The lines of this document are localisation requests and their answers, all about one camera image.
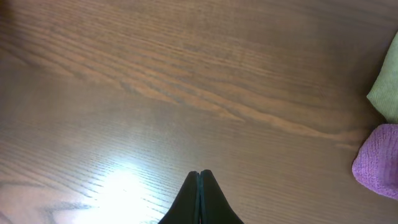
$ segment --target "green towel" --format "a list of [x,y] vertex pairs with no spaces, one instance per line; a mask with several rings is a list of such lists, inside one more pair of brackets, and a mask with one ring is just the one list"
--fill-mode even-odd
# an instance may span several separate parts
[[398,34],[391,43],[368,99],[389,123],[398,124]]

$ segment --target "wood grain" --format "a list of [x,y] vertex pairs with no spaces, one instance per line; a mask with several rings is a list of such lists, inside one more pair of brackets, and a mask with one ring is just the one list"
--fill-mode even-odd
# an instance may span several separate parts
[[354,180],[393,0],[0,0],[0,224],[157,223],[211,169],[245,223],[395,223]]

